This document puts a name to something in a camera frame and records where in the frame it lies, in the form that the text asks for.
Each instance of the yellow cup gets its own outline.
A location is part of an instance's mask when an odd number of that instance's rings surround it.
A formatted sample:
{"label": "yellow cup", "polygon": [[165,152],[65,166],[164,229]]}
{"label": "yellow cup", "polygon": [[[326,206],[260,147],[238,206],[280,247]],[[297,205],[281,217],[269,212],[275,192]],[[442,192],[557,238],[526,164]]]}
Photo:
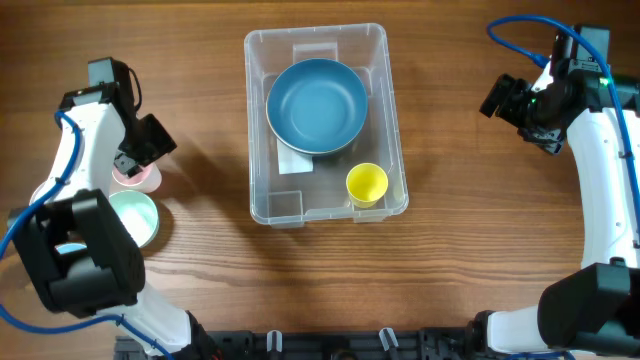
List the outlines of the yellow cup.
{"label": "yellow cup", "polygon": [[378,202],[387,192],[389,179],[382,168],[376,164],[356,165],[347,175],[347,191],[353,205],[369,208]]}

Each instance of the wooden table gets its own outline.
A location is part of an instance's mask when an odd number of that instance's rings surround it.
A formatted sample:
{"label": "wooden table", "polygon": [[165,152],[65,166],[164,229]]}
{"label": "wooden table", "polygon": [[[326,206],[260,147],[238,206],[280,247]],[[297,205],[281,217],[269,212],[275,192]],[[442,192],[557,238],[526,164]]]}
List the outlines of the wooden table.
{"label": "wooden table", "polygon": [[[537,303],[546,286],[579,269],[578,175],[569,149],[550,157],[478,113],[498,75],[533,81],[540,73],[484,28],[517,13],[607,25],[609,62],[640,76],[640,9],[628,2],[3,2],[1,217],[25,205],[49,173],[59,142],[53,111],[64,92],[87,84],[87,61],[125,61],[142,84],[141,112],[154,113],[178,143],[158,162],[164,182],[152,197],[162,228],[143,250],[147,278],[210,330],[462,326],[481,310]],[[362,22],[382,24],[389,37],[409,208],[377,224],[256,224],[244,36]],[[500,33],[542,53],[554,38],[541,25]],[[43,309],[13,247],[0,264],[0,291],[24,321],[76,321]],[[45,337],[2,323],[0,349],[3,359],[108,359],[117,333],[99,325]]]}

